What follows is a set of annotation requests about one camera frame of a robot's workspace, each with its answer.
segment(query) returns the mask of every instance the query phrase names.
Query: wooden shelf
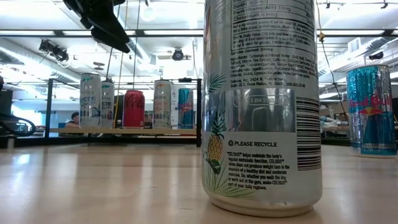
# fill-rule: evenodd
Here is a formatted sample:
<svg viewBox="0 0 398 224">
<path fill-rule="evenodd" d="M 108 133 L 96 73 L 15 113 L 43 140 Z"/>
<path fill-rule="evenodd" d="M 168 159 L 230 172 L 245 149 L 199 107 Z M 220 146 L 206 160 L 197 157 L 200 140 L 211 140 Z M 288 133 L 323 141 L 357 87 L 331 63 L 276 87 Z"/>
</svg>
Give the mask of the wooden shelf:
<svg viewBox="0 0 398 224">
<path fill-rule="evenodd" d="M 196 129 L 134 129 L 134 128 L 50 128 L 50 133 L 66 134 L 191 134 L 196 135 Z"/>
</svg>

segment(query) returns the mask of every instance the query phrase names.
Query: pineapple illustration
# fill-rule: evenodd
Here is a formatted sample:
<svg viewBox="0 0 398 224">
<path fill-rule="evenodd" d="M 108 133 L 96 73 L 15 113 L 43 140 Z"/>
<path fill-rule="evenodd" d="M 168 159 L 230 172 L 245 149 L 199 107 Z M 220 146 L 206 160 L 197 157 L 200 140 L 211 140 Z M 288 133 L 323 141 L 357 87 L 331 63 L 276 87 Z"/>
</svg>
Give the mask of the pineapple illustration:
<svg viewBox="0 0 398 224">
<path fill-rule="evenodd" d="M 224 113 L 216 113 L 211 127 L 211 137 L 208 144 L 208 159 L 210 161 L 220 161 L 223 153 L 223 139 L 222 132 L 226 131 Z"/>
</svg>

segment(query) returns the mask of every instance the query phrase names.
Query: can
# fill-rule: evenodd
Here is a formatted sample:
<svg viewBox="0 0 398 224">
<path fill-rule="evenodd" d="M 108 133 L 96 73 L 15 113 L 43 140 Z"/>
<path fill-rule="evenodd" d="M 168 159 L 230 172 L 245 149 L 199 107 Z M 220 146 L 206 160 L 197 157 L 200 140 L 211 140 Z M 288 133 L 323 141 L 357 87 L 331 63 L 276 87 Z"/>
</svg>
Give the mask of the can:
<svg viewBox="0 0 398 224">
<path fill-rule="evenodd" d="M 206 0 L 202 184 L 221 208 L 288 217 L 322 196 L 313 8 Z"/>
<path fill-rule="evenodd" d="M 101 127 L 101 77 L 94 73 L 81 74 L 80 127 Z"/>
<path fill-rule="evenodd" d="M 171 128 L 172 83 L 155 81 L 153 128 Z"/>
<path fill-rule="evenodd" d="M 102 81 L 101 89 L 101 126 L 113 128 L 114 84 L 111 80 Z"/>
<path fill-rule="evenodd" d="M 145 120 L 145 97 L 143 92 L 128 90 L 124 95 L 123 127 L 143 128 Z"/>
<path fill-rule="evenodd" d="M 178 90 L 178 128 L 193 129 L 193 90 L 181 88 Z"/>
<path fill-rule="evenodd" d="M 355 156 L 395 158 L 396 135 L 389 67 L 347 72 L 349 138 Z"/>
</svg>

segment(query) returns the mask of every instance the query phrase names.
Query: silver can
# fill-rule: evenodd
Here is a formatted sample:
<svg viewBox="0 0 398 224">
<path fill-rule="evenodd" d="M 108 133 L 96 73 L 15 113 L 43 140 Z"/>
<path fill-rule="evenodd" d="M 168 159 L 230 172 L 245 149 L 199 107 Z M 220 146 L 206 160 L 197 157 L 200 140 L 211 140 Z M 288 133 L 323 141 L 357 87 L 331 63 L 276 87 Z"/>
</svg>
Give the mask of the silver can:
<svg viewBox="0 0 398 224">
<path fill-rule="evenodd" d="M 113 128 L 114 84 L 111 80 L 103 81 L 101 89 L 101 126 Z"/>
<path fill-rule="evenodd" d="M 171 128 L 172 83 L 155 81 L 153 128 Z"/>
<path fill-rule="evenodd" d="M 101 78 L 98 74 L 81 74 L 80 127 L 101 127 Z"/>
<path fill-rule="evenodd" d="M 202 184 L 219 207 L 288 217 L 322 196 L 313 8 L 206 0 Z"/>
</svg>

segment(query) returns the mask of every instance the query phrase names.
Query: nutrition facts label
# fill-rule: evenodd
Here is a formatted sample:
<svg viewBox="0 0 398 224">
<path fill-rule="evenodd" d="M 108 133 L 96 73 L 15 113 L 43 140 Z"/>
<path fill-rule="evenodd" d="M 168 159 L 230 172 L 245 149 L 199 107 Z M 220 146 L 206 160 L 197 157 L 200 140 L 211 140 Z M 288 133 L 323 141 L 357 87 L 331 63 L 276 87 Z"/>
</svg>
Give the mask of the nutrition facts label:
<svg viewBox="0 0 398 224">
<path fill-rule="evenodd" d="M 310 0 L 231 0 L 231 87 L 305 87 L 264 76 L 317 75 L 312 9 Z"/>
</svg>

